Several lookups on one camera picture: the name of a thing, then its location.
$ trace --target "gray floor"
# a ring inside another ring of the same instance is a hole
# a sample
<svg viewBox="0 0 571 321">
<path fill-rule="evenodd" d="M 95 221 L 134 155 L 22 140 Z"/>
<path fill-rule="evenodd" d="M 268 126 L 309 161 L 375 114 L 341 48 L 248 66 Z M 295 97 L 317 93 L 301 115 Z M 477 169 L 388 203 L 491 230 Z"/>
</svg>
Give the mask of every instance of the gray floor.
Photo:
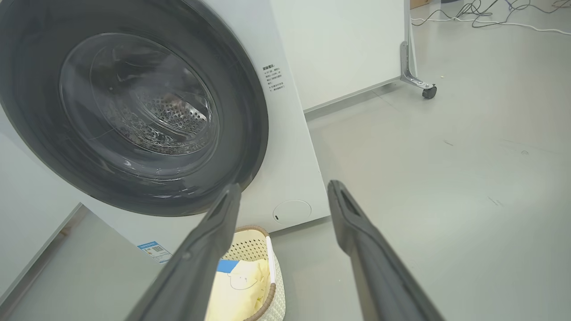
<svg viewBox="0 0 571 321">
<path fill-rule="evenodd" d="M 496 6 L 503 19 L 507 4 Z M 571 31 L 571 9 L 512 18 Z M 311 115 L 324 180 L 348 186 L 446 319 L 569 320 L 571 37 L 461 22 L 413 30 L 436 98 L 398 83 Z M 12 321 L 122 320 L 159 271 L 96 217 L 80 228 Z M 330 219 L 272 239 L 287 321 L 361 318 Z"/>
</svg>

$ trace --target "sticker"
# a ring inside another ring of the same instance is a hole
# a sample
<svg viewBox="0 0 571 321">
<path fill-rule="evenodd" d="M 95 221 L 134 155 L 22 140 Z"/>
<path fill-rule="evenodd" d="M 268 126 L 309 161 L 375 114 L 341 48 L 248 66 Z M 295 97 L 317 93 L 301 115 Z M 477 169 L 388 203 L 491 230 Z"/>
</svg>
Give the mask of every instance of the sticker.
<svg viewBox="0 0 571 321">
<path fill-rule="evenodd" d="M 238 265 L 238 261 L 220 260 L 216 272 L 232 273 L 232 270 Z"/>
<path fill-rule="evenodd" d="M 147 254 L 149 254 L 153 259 L 155 259 L 160 264 L 167 263 L 168 260 L 170 260 L 172 258 L 172 254 L 170 254 L 167 250 L 165 250 L 157 242 L 151 242 L 151 243 L 139 245 L 138 248 L 143 250 L 143 252 L 146 252 Z"/>
<path fill-rule="evenodd" d="M 264 77 L 270 91 L 276 91 L 284 88 L 282 70 L 274 65 L 263 67 Z"/>
</svg>

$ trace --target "blue label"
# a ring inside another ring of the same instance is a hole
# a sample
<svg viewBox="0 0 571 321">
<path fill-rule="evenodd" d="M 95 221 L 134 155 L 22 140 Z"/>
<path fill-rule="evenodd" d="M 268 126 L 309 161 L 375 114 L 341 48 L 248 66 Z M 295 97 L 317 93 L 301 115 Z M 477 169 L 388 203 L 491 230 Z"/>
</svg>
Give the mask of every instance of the blue label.
<svg viewBox="0 0 571 321">
<path fill-rule="evenodd" d="M 220 260 L 216 271 L 223 273 L 231 273 L 232 270 L 238 265 L 238 261 Z"/>
<path fill-rule="evenodd" d="M 157 245 L 159 245 L 159 243 L 157 243 L 157 242 L 151 242 L 151 243 L 139 245 L 138 248 L 140 248 L 140 249 L 142 250 L 142 249 L 144 249 L 144 248 L 148 248 L 148 247 L 151 247 L 151 246 L 157 246 Z"/>
</svg>

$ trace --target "washing machine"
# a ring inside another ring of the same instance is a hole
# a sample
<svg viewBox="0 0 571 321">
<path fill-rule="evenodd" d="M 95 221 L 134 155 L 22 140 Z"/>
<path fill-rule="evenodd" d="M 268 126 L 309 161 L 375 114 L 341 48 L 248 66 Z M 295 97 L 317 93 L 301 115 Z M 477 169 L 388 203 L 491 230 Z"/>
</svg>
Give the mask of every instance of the washing machine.
<svg viewBox="0 0 571 321">
<path fill-rule="evenodd" d="M 0 8 L 3 142 L 47 172 L 62 201 L 160 263 L 229 183 L 243 189 L 240 226 L 276 231 L 329 215 L 269 1 Z M 32 172 L 3 175 L 32 183 Z"/>
</svg>

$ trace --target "white laundry basket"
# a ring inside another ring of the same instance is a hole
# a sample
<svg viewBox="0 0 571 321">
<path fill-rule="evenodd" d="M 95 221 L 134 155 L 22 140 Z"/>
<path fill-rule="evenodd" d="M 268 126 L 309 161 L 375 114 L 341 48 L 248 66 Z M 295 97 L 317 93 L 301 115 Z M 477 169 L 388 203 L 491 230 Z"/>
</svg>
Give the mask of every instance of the white laundry basket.
<svg viewBox="0 0 571 321">
<path fill-rule="evenodd" d="M 286 316 L 286 293 L 280 264 L 274 254 L 270 235 L 255 225 L 236 230 L 232 246 L 222 257 L 224 260 L 256 261 L 266 259 L 270 265 L 270 279 L 261 309 L 245 321 L 283 321 Z"/>
</svg>

